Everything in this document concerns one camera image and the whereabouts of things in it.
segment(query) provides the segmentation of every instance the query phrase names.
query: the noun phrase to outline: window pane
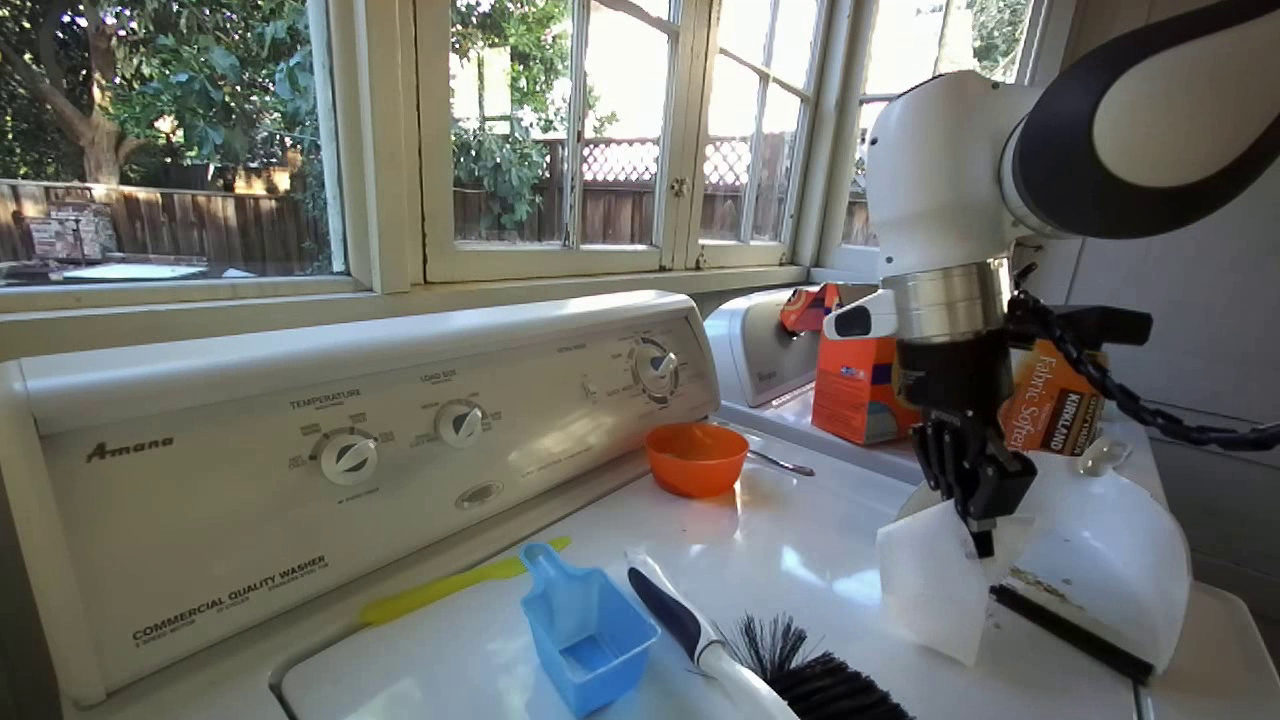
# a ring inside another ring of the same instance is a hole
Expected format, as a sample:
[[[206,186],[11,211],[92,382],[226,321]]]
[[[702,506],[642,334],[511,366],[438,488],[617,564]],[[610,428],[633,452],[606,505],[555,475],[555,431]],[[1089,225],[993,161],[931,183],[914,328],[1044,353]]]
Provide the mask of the window pane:
[[[778,0],[733,0],[733,3],[726,3],[720,48],[729,48],[729,51],[753,59],[753,62],[763,62],[772,7],[778,7]]]
[[[662,3],[452,13],[452,225],[485,242],[650,242],[670,93]],[[583,85],[572,81],[583,39]]]
[[[870,89],[857,117],[844,242],[870,242],[866,161],[885,98],[939,72],[1015,81],[1034,0],[892,0],[882,3]]]
[[[738,59],[715,59],[713,118],[706,147],[706,235],[738,240],[753,186],[753,141],[760,118],[760,75]]]
[[[781,85],[769,89],[763,130],[753,152],[753,231],[749,235],[784,235],[784,204],[796,171],[796,128],[802,98]]]
[[[796,89],[809,81],[814,45],[816,45],[816,0],[790,0],[778,14],[772,36],[772,72]]]
[[[0,287],[339,271],[314,51],[306,0],[0,7]]]

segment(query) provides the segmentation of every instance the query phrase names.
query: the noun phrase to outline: orange container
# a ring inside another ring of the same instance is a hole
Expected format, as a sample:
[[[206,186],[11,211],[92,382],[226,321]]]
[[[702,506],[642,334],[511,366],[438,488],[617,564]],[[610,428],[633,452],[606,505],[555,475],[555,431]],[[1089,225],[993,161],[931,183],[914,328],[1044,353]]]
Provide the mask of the orange container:
[[[823,334],[816,345],[814,423],[849,442],[906,439],[921,413],[897,396],[892,376],[892,334]]]
[[[1076,366],[1037,340],[1014,396],[1001,408],[1005,447],[1082,456],[1096,437],[1105,396]]]
[[[749,463],[749,439],[726,423],[665,423],[644,437],[650,470],[675,494],[726,494]]]

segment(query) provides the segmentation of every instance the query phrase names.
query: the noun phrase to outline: window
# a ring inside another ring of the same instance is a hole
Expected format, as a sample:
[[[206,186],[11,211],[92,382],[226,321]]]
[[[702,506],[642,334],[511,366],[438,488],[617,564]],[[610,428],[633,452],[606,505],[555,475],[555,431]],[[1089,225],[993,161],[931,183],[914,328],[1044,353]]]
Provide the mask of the window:
[[[0,3],[0,287],[348,271],[314,20]]]
[[[744,242],[781,256],[796,231],[796,164],[816,93],[822,0],[726,3],[706,142],[708,262],[753,258]]]
[[[447,183],[424,186],[427,274],[784,262],[823,13],[823,0],[452,3],[438,85],[447,117],[424,104],[424,128],[447,125],[447,152],[424,136],[427,154],[452,164]]]
[[[875,3],[857,108],[840,242],[873,242],[866,154],[885,104],[939,72],[983,72],[1026,85],[1044,29],[1044,0],[892,0]]]

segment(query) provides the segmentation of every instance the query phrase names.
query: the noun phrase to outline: black bristles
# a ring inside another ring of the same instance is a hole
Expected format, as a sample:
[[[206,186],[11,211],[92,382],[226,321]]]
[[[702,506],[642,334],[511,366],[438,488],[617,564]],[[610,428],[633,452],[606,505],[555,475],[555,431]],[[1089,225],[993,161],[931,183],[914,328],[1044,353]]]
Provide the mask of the black bristles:
[[[910,720],[910,713],[866,673],[823,651],[802,661],[809,631],[796,619],[744,619],[744,651],[755,677],[781,690],[802,720]]]

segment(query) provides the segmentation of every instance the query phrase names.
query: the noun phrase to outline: orange bowl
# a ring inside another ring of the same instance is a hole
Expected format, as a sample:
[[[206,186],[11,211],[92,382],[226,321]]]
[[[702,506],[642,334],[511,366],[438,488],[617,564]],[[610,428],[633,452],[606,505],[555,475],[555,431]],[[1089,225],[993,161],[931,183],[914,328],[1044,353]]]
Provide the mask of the orange bowl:
[[[675,494],[726,494],[749,463],[749,437],[720,423],[665,423],[644,437],[650,470]]]

